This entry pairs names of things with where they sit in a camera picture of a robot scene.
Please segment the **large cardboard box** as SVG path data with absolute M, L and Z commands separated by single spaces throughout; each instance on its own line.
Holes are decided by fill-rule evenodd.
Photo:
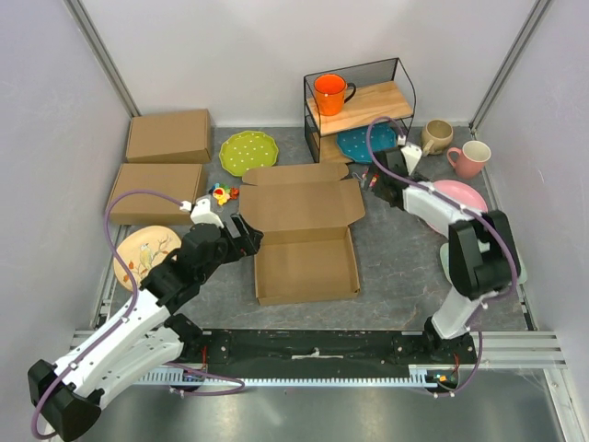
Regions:
M 263 234 L 254 257 L 262 306 L 354 299 L 360 292 L 351 226 L 365 215 L 344 163 L 247 171 L 239 213 Z

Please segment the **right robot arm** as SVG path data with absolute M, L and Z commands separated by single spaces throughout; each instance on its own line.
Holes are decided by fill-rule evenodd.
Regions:
M 377 176 L 375 196 L 414 215 L 447 239 L 451 287 L 442 306 L 424 324 L 422 351 L 439 363 L 455 351 L 454 339 L 468 332 L 474 313 L 489 300 L 513 292 L 521 264 L 507 215 L 483 212 L 437 190 L 428 180 L 409 175 L 397 150 L 372 153 L 369 168 Z

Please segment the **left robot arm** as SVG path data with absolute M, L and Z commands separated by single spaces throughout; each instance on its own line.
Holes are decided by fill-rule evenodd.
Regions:
M 202 351 L 201 330 L 179 313 L 218 267 L 255 255 L 263 238 L 241 215 L 232 236 L 217 215 L 204 215 L 179 247 L 153 267 L 130 299 L 75 349 L 28 371 L 38 440 L 81 437 L 121 392 L 157 366 L 191 362 Z

